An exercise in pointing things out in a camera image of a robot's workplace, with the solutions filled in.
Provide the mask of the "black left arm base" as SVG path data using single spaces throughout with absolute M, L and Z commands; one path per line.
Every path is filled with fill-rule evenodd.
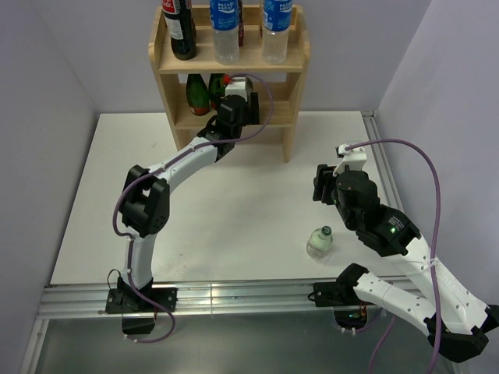
M 177 288 L 152 288 L 151 298 L 156 303 L 165 307 L 168 311 L 174 312 L 177 300 Z M 143 299 L 135 296 L 135 300 L 129 299 L 118 288 L 113 288 L 108 292 L 108 299 L 104 312 L 106 315 L 122 316 L 122 332 L 128 335 L 146 336 L 155 327 L 155 318 L 152 317 L 132 317 L 132 314 L 153 313 L 156 315 L 158 309 Z

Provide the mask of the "green glass bottle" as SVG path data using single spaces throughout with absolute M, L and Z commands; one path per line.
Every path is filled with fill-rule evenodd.
M 217 110 L 225 96 L 225 74 L 211 73 L 208 85 L 211 107 Z

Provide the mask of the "clear glass bottle front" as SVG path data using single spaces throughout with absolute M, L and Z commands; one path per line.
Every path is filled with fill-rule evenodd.
M 312 232 L 307 243 L 307 254 L 316 259 L 325 257 L 331 250 L 333 242 L 332 230 L 329 226 L 323 226 Z

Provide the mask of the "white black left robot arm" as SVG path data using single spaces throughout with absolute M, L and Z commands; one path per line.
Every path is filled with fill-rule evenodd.
M 242 129 L 260 119 L 259 95 L 237 94 L 221 99 L 217 114 L 175 156 L 149 168 L 129 169 L 113 212 L 115 233 L 128 242 L 124 302 L 143 311 L 152 301 L 152 257 L 157 234 L 170 217 L 173 191 L 196 172 L 222 159 L 243 140 Z

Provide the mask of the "Pocari Sweat bottle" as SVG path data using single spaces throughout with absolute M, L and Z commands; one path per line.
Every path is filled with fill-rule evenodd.
M 287 58 L 293 0 L 265 0 L 262 13 L 262 58 L 280 65 Z
M 215 60 L 232 65 L 239 60 L 239 10 L 236 0 L 210 0 Z

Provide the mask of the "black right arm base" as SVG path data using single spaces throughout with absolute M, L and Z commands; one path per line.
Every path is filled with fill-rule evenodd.
M 313 291 L 307 295 L 317 308 L 358 305 L 359 298 L 353 288 L 337 281 L 313 283 Z

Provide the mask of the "blue grape juice carton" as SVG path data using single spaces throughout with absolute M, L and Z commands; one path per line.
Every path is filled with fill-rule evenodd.
M 244 20 L 243 20 L 243 2 L 238 0 L 238 10 L 239 10 L 239 28 L 238 28 L 238 42 L 239 47 L 244 45 Z

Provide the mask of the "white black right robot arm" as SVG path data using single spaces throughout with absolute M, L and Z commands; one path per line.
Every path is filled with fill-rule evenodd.
M 419 289 L 415 296 L 381 280 L 357 263 L 333 282 L 318 282 L 311 298 L 318 307 L 378 305 L 411 323 L 439 353 L 452 362 L 480 355 L 498 326 L 498 307 L 469 292 L 448 268 L 430 257 L 417 226 L 401 212 L 381 203 L 377 185 L 364 171 L 320 164 L 313 180 L 313 200 L 337 208 L 350 231 L 382 259 L 396 266 Z

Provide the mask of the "clear glass bottle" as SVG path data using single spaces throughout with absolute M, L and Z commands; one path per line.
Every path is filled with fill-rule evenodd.
M 307 243 L 307 254 L 316 259 L 325 257 L 331 250 L 333 242 L 332 230 L 329 226 L 323 226 L 312 232 Z
M 250 95 L 253 91 L 253 81 L 250 78 L 246 77 L 246 92 L 248 95 Z

